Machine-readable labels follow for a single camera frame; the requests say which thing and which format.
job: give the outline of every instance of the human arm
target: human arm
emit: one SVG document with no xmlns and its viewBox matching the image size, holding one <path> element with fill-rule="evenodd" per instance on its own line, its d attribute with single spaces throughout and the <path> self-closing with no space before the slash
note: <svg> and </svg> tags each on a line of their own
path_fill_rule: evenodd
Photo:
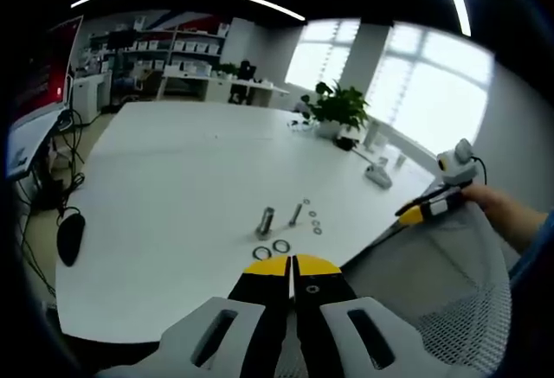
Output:
<svg viewBox="0 0 554 378">
<path fill-rule="evenodd" d="M 480 206 L 494 230 L 519 254 L 530 246 L 548 216 L 478 183 L 464 188 L 462 194 Z"/>
</svg>

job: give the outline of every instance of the metal bolt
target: metal bolt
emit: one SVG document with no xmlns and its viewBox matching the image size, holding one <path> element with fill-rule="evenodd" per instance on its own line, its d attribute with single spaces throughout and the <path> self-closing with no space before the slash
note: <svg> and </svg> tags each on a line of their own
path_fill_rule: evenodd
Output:
<svg viewBox="0 0 554 378">
<path fill-rule="evenodd" d="M 263 215 L 261 216 L 261 222 L 258 228 L 256 229 L 256 233 L 260 237 L 265 237 L 269 234 L 271 231 L 271 222 L 274 219 L 275 210 L 271 207 L 267 207 L 263 211 Z"/>
<path fill-rule="evenodd" d="M 298 219 L 298 215 L 300 215 L 300 210 L 302 210 L 302 204 L 299 203 L 296 205 L 296 209 L 294 210 L 293 218 L 288 222 L 289 227 L 294 227 L 296 225 L 296 220 Z"/>
</svg>

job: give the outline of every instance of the bright window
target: bright window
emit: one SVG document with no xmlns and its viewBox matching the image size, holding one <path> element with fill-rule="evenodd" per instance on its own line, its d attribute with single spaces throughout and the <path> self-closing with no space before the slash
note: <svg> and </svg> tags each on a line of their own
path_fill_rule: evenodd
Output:
<svg viewBox="0 0 554 378">
<path fill-rule="evenodd" d="M 313 91 L 320 81 L 329 85 L 339 81 L 359 25 L 359 19 L 309 22 L 302 30 L 285 82 Z"/>
<path fill-rule="evenodd" d="M 415 25 L 392 29 L 366 100 L 368 113 L 438 154 L 474 142 L 493 56 L 464 39 Z"/>
</svg>

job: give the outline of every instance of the o-ring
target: o-ring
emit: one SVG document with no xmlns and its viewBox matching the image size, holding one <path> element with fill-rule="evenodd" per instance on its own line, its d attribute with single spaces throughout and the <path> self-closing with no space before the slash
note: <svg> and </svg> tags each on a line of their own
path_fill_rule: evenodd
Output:
<svg viewBox="0 0 554 378">
<path fill-rule="evenodd" d="M 277 247 L 279 244 L 283 244 L 285 246 L 285 249 L 283 250 L 281 248 L 281 250 Z M 291 245 L 288 243 L 287 240 L 275 240 L 272 247 L 274 248 L 274 250 L 277 252 L 277 253 L 281 253 L 281 254 L 285 254 L 285 253 L 288 253 L 290 250 L 291 250 Z"/>
<path fill-rule="evenodd" d="M 258 251 L 259 250 L 263 250 L 267 253 L 267 257 L 265 259 L 271 259 L 271 250 L 267 247 L 264 247 L 264 246 L 256 247 L 254 249 L 254 251 L 252 252 L 252 257 L 254 257 L 255 259 L 258 259 L 259 261 L 265 260 L 265 259 L 261 259 L 260 256 L 258 256 Z"/>
</svg>

